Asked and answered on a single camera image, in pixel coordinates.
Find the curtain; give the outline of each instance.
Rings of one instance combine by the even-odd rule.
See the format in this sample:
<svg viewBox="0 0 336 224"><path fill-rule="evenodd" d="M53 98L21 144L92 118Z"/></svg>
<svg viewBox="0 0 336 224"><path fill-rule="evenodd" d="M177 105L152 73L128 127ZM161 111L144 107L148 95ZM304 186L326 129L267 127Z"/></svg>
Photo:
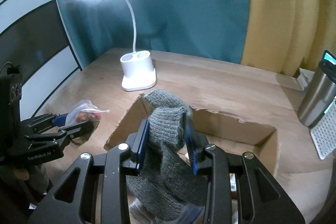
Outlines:
<svg viewBox="0 0 336 224"><path fill-rule="evenodd" d="M250 0L242 65L285 75L336 53L336 0Z"/></svg>

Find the transparent plastic bag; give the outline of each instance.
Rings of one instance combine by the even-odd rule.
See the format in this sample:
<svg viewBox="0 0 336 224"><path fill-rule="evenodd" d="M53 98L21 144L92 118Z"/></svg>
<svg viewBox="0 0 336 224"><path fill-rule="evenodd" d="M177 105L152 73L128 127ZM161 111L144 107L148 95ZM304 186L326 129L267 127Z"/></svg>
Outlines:
<svg viewBox="0 0 336 224"><path fill-rule="evenodd" d="M78 145L86 143L93 132L97 129L101 120L101 114L104 112L110 112L110 110L101 110L93 105L90 100L81 100L76 105L74 105L72 110L69 111L67 115L65 126L91 121L93 122L93 131L89 134L72 139L72 141Z"/></svg>

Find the wooden table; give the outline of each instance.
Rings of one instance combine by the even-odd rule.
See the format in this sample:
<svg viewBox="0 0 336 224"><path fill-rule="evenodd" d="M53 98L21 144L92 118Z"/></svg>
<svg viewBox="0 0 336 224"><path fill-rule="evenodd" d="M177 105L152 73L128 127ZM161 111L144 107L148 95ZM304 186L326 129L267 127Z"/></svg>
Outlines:
<svg viewBox="0 0 336 224"><path fill-rule="evenodd" d="M143 91L125 92L120 57L130 52L113 49L76 75L44 112L66 113L90 99L104 113L98 129L84 145L70 144L64 157L47 164L53 182L83 152L105 153L104 144L118 122ZM324 205L332 174L333 156L320 160L308 128L296 115L302 92L297 80L252 67L218 60L152 51L160 88L196 108L223 111L274 126L278 131L278 161L274 176L309 223Z"/></svg>

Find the metal screw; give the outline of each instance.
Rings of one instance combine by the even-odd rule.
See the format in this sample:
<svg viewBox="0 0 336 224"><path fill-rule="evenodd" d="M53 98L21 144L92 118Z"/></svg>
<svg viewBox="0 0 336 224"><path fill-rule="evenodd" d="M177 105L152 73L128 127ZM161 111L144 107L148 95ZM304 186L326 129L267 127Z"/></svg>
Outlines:
<svg viewBox="0 0 336 224"><path fill-rule="evenodd" d="M244 157L247 158L248 160L251 160L254 158L254 155L251 152L246 152L244 154Z"/></svg>
<svg viewBox="0 0 336 224"><path fill-rule="evenodd" d="M88 160L90 157L91 157L91 155L89 153L81 154L81 159L83 159L83 160Z"/></svg>
<svg viewBox="0 0 336 224"><path fill-rule="evenodd" d="M216 146L212 143L208 143L206 146L205 146L206 149L208 150L215 150L216 149Z"/></svg>
<svg viewBox="0 0 336 224"><path fill-rule="evenodd" d="M118 145L119 150L126 150L128 148L127 143L121 143Z"/></svg>

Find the white perforated tray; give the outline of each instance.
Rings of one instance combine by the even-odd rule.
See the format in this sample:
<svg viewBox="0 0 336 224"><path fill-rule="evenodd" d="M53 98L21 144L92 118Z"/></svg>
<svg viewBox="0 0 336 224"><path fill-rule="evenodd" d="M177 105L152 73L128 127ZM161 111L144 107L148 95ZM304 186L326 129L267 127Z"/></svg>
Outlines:
<svg viewBox="0 0 336 224"><path fill-rule="evenodd" d="M311 138L321 160L336 149L336 105L332 106L320 122L310 130Z"/></svg>

